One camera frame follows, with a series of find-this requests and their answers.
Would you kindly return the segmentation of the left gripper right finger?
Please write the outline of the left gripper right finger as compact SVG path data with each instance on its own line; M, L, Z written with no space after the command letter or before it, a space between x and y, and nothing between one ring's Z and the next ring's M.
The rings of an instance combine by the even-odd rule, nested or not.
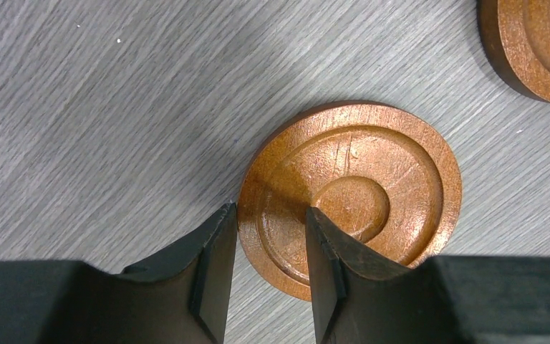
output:
M306 212L318 343L550 343L550 257L434 256L408 268Z

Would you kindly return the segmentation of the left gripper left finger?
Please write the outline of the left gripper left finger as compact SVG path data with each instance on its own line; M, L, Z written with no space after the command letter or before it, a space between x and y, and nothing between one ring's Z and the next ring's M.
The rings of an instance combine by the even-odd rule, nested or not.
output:
M109 274L75 260L0 261L0 343L222 343L236 206Z

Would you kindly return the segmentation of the brown coaster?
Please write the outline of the brown coaster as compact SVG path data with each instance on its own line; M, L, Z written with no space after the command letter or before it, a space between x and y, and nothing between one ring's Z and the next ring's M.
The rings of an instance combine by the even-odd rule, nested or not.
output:
M305 213L406 267L440 253L460 216L457 159L431 125L373 101L294 116L255 152L238 198L248 261L271 286L310 300Z
M550 1L478 1L483 50L518 93L550 103Z

